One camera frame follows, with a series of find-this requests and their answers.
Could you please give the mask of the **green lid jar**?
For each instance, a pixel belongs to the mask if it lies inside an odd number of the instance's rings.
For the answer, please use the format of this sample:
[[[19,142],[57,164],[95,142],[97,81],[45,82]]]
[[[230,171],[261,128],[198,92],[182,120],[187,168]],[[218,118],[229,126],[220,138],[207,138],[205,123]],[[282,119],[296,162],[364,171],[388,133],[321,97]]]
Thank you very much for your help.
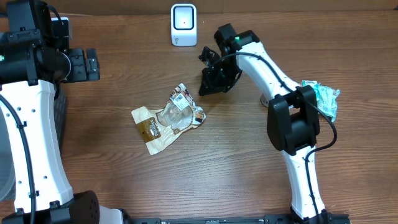
[[[263,106],[268,107],[268,100],[264,94],[261,95],[260,102],[262,103]]]

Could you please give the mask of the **clear brown snack bag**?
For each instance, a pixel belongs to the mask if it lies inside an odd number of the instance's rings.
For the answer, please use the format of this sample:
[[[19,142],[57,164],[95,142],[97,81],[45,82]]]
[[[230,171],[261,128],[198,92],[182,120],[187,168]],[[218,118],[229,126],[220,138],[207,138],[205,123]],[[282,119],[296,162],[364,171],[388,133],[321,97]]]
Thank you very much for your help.
[[[177,85],[165,107],[150,110],[145,106],[131,111],[137,130],[151,155],[171,145],[185,131],[199,127],[206,119],[186,86]]]

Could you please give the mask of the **teal tissue pack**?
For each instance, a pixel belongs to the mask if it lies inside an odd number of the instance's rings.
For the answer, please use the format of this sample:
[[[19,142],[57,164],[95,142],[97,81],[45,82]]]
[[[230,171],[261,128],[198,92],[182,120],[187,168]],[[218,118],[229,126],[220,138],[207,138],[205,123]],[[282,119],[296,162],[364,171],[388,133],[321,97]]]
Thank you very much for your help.
[[[311,86],[316,94],[318,94],[318,82],[315,80],[302,80],[301,86]]]

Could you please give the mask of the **light teal wipes packet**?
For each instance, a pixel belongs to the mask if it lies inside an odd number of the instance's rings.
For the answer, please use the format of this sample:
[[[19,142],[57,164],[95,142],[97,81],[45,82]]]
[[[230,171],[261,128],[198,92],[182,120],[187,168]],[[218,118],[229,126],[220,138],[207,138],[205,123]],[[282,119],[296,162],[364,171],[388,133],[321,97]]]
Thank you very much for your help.
[[[334,122],[338,109],[336,99],[340,91],[321,84],[316,84],[314,89],[317,94],[318,108]]]

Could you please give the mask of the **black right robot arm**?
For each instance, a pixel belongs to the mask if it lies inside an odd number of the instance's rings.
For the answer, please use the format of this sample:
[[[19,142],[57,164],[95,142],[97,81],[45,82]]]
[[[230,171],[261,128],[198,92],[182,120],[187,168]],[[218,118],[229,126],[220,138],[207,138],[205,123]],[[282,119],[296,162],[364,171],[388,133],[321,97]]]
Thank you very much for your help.
[[[267,135],[282,153],[292,189],[293,223],[328,223],[315,174],[314,150],[320,133],[316,93],[291,80],[272,61],[258,36],[247,30],[237,34],[231,24],[218,28],[214,39],[219,53],[204,47],[199,59],[201,96],[230,91],[242,73],[262,92],[268,108]]]

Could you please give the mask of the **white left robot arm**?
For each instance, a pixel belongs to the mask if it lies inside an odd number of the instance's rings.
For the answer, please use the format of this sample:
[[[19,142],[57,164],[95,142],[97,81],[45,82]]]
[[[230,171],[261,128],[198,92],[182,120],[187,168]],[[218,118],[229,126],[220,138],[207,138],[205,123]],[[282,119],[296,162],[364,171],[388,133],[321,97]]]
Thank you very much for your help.
[[[15,212],[4,223],[122,223],[119,209],[74,193],[63,168],[54,102],[62,83],[100,79],[95,49],[72,49],[66,17],[43,1],[6,4],[1,37],[1,111],[16,177]]]

